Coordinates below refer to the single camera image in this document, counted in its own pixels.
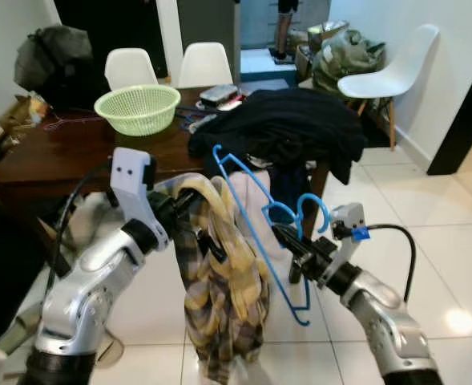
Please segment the blue plastic hanger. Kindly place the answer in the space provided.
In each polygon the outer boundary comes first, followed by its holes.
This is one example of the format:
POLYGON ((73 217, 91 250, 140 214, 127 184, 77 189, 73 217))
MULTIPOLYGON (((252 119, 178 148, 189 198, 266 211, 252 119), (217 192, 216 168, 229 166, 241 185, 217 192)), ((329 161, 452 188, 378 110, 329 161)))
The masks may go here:
MULTIPOLYGON (((263 261, 266 267, 268 267, 268 271, 271 272, 273 285, 275 285, 280 294, 282 294, 284 304, 286 304, 288 307, 294 322, 299 324, 299 326, 309 326, 310 321, 301 317, 302 312, 310 311, 310 298, 312 298, 312 294, 310 293, 309 287, 303 286, 303 293, 305 293, 305 301, 303 304, 294 304, 289 296, 286 286, 280 282, 280 275, 277 273, 275 265, 272 263, 271 254, 269 254, 273 249, 275 249, 275 245, 265 245, 258 238, 258 235, 248 226, 242 226, 240 224, 240 220, 245 219, 247 215, 244 212, 242 206, 240 206, 239 197, 235 194, 235 191, 233 191, 231 175, 233 172, 239 172, 239 170, 243 170, 243 172, 246 172, 248 175, 253 177, 254 182, 257 183, 258 186, 261 188, 264 186, 262 186, 260 180, 258 180, 256 176, 253 176, 253 170, 248 168, 248 166, 244 164, 243 161, 240 161, 236 155, 226 151, 224 147, 221 146, 221 144, 214 144, 212 148, 212 158, 220 169, 220 175, 226 186, 228 186, 229 193, 231 193, 233 200, 236 202, 236 208, 240 213, 240 219, 236 221, 236 223, 240 227, 240 231, 242 231, 243 234, 249 235, 252 239, 252 247, 258 257, 258 260, 263 261)), ((316 194, 305 193, 299 195, 294 209, 291 209, 289 205, 285 205, 282 201, 277 201, 272 197, 271 192, 269 192, 269 196, 271 196, 272 201, 269 203, 269 205, 265 206, 264 212, 267 213, 268 210, 272 208, 281 208, 288 210, 290 213, 296 213, 297 218, 294 221, 294 227, 297 228, 298 236, 300 238, 304 238, 306 241, 311 241, 312 235, 315 233, 324 233, 324 231, 326 231, 331 225, 331 213, 329 213, 329 209, 325 205, 323 199, 316 194)))

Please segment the yellow plaid shirt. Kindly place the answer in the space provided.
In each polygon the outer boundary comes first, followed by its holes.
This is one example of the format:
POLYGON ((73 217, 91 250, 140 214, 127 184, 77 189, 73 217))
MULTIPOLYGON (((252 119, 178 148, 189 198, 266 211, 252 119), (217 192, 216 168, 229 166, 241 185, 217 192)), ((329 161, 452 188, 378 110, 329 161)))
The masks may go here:
POLYGON ((163 190, 200 199, 178 213, 175 257, 184 284, 187 335, 200 366, 200 385, 228 385, 236 359, 253 363, 264 345, 271 279, 240 228, 236 199, 220 176, 175 176, 163 190))

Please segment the white garment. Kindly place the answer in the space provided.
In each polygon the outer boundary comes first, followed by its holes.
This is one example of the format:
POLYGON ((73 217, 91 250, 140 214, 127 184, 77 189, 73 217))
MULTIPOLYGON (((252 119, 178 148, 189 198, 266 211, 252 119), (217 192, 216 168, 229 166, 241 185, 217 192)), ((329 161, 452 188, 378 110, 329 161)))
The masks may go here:
POLYGON ((286 209, 272 208, 267 213, 264 212, 266 205, 271 203, 272 198, 269 196, 271 192, 271 177, 269 177, 266 170, 254 172, 260 180, 263 188, 254 182, 253 177, 248 175, 243 170, 233 172, 231 181, 233 191, 240 199, 240 206, 242 206, 246 217, 240 220, 240 224, 248 226, 253 232, 258 235, 258 238, 264 245, 277 245, 275 234, 271 229, 269 221, 276 221, 276 223, 294 224, 297 218, 296 213, 290 213, 286 209))

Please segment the green plastic basket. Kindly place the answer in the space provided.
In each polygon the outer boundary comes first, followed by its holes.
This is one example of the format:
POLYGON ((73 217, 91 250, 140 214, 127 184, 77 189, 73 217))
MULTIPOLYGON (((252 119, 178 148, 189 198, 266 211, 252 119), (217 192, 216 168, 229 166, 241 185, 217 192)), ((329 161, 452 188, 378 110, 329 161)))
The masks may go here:
POLYGON ((166 85, 134 85, 101 95, 94 112, 124 136, 151 136, 172 124, 181 93, 166 85))

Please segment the dark navy garment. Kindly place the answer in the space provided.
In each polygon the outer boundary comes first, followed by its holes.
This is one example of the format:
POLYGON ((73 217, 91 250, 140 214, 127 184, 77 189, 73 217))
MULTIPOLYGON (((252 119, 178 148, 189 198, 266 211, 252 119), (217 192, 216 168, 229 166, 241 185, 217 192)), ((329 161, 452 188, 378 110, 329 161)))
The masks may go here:
POLYGON ((367 143, 357 113, 331 93, 259 89, 196 128, 188 155, 206 158, 219 144, 241 159, 251 156, 275 166, 325 162, 336 180, 348 184, 367 143))

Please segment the stack of small items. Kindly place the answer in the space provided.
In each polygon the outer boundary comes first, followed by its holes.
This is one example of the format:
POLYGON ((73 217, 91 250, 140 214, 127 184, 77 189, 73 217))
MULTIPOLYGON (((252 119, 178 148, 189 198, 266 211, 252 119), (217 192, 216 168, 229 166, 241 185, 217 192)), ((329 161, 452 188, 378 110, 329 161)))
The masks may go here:
POLYGON ((202 107, 219 107, 240 98, 240 89, 233 84, 216 85, 201 91, 199 103, 202 107))

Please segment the dark wooden table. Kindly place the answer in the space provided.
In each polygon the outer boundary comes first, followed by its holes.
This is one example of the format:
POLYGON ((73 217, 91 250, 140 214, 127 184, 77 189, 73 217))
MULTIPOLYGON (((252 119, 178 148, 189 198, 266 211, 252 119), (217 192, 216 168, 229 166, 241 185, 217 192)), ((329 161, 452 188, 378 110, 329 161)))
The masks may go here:
POLYGON ((53 131, 27 136, 0 161, 1 197, 42 197, 66 193, 90 169, 102 164, 117 147, 147 152, 155 158, 157 180, 199 173, 217 176, 220 169, 212 158, 188 155, 192 133, 184 131, 174 117, 165 131, 131 138, 115 131, 107 121, 66 124, 53 131))

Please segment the white plastic chair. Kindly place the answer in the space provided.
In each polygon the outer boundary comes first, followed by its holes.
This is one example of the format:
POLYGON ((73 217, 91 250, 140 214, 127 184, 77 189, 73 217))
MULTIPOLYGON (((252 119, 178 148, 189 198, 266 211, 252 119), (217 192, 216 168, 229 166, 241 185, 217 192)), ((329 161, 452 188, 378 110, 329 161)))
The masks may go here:
POLYGON ((349 75, 337 82, 342 95, 353 99, 384 100, 382 109, 387 113, 389 149, 397 146, 396 113, 394 98, 404 95, 418 81, 425 69, 427 55, 436 41, 440 28, 433 23, 423 23, 408 37, 407 44, 397 52, 389 66, 378 72, 349 75))
POLYGON ((235 84, 224 44, 220 42, 195 42, 184 52, 180 76, 175 85, 178 88, 218 87, 235 84))
POLYGON ((105 59, 104 76, 112 91, 158 84, 149 54, 143 48, 112 49, 105 59))

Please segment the olive green bag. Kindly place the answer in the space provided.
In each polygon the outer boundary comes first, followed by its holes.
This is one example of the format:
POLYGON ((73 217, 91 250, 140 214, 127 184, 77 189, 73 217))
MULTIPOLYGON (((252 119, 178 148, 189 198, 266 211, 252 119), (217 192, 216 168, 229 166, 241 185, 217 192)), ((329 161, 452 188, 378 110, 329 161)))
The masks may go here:
POLYGON ((348 99, 338 81, 349 75, 377 72, 385 66, 386 44, 366 38, 359 30, 339 30, 313 56, 312 85, 317 91, 348 99))

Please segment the brown snack packet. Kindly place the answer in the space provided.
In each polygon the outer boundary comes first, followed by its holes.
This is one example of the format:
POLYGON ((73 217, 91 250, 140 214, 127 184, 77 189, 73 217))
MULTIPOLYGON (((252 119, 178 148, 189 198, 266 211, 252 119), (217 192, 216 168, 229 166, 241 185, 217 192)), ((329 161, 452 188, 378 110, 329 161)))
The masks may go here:
POLYGON ((0 126, 5 132, 35 128, 49 109, 48 103, 38 95, 15 95, 12 105, 0 116, 0 126))

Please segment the person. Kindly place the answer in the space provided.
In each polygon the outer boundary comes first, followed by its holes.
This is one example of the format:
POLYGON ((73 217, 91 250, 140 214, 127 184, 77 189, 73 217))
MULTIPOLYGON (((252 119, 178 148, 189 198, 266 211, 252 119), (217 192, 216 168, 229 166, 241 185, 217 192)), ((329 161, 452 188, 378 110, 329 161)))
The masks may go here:
POLYGON ((290 26, 292 25, 292 15, 298 10, 301 0, 277 0, 277 20, 275 29, 275 41, 269 48, 271 56, 276 63, 283 65, 289 63, 287 54, 287 40, 290 26))

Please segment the cardboard box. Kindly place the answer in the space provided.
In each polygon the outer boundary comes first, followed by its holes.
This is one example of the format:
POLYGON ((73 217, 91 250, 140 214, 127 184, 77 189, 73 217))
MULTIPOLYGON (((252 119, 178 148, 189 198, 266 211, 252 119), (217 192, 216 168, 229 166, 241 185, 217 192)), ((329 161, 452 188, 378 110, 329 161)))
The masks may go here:
POLYGON ((346 21, 318 23, 305 30, 291 30, 294 65, 297 67, 297 82, 310 77, 313 59, 322 49, 322 43, 348 28, 346 21))

